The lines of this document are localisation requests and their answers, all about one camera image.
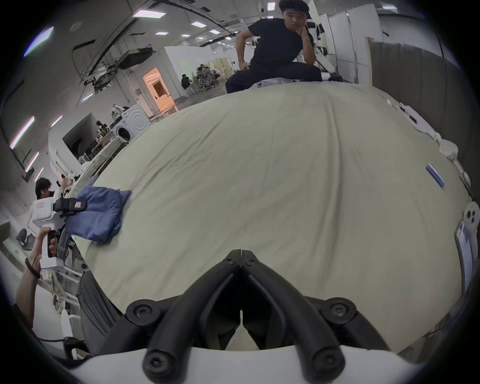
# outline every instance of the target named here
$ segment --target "blue folded cloth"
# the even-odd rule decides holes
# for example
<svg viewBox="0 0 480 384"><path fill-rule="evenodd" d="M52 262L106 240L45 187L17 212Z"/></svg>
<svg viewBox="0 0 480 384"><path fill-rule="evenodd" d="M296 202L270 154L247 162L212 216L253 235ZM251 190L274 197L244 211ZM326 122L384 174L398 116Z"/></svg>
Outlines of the blue folded cloth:
<svg viewBox="0 0 480 384"><path fill-rule="evenodd" d="M86 200L87 208L70 216L65 230L84 239L107 243L120 231L123 206L131 194L132 191L83 186L77 200Z"/></svg>

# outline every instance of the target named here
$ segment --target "chair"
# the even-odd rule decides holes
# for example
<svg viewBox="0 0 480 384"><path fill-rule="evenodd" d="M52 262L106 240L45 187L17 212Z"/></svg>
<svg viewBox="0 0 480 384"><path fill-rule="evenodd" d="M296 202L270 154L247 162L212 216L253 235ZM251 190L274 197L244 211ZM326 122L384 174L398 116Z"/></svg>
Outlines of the chair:
<svg viewBox="0 0 480 384"><path fill-rule="evenodd" d="M193 90L193 84L190 84L190 86L185 89L185 93L187 94L187 97L190 98L188 91L191 91L192 96L195 96L195 91Z"/></svg>
<svg viewBox="0 0 480 384"><path fill-rule="evenodd" d="M228 80L227 74L226 74L226 72L225 72L225 67L220 70L220 77L221 77L222 79L224 79L225 81Z"/></svg>

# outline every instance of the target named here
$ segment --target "beige bed sheet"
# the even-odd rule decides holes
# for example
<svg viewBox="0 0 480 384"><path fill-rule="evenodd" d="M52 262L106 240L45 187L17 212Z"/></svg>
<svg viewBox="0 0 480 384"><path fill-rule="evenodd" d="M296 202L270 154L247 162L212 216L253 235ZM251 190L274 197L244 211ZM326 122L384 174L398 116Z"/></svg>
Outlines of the beige bed sheet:
<svg viewBox="0 0 480 384"><path fill-rule="evenodd" d="M454 231L468 194L386 96L281 84L153 124L95 183L132 190L109 245L77 241L99 285L124 311L248 249L304 295L352 300L401 351L460 296Z"/></svg>

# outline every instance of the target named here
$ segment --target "white device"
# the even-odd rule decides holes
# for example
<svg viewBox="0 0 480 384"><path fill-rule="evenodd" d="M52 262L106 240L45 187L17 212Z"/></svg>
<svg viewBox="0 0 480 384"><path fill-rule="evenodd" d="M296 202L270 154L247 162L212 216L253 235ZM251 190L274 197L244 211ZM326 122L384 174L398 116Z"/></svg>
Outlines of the white device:
<svg viewBox="0 0 480 384"><path fill-rule="evenodd" d="M54 203L54 197L35 200L33 202L32 221L39 228L50 227L52 230L49 235L45 236L42 242L40 267L42 269L61 270L65 267L63 260L58 257L48 256L48 246L52 239L51 236L55 235L56 231L65 225L65 218L61 218L60 213L53 210Z"/></svg>
<svg viewBox="0 0 480 384"><path fill-rule="evenodd" d="M142 107L137 103L121 114L121 120L113 128L115 136L129 142L140 135L152 123Z"/></svg>
<svg viewBox="0 0 480 384"><path fill-rule="evenodd" d="M465 229L467 230L470 238L474 268L476 267L478 260L477 228L479 226L479 219L479 205L476 202L471 201L467 204L467 207L463 211L463 221L465 222Z"/></svg>

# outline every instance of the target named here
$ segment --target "washing machine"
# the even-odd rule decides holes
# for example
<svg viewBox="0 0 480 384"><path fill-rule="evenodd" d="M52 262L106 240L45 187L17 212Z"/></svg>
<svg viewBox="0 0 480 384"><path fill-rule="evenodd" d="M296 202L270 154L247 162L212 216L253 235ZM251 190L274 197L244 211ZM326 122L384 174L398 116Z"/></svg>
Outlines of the washing machine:
<svg viewBox="0 0 480 384"><path fill-rule="evenodd" d="M127 142L132 141L152 124L139 104L128 108L116 121L115 136Z"/></svg>

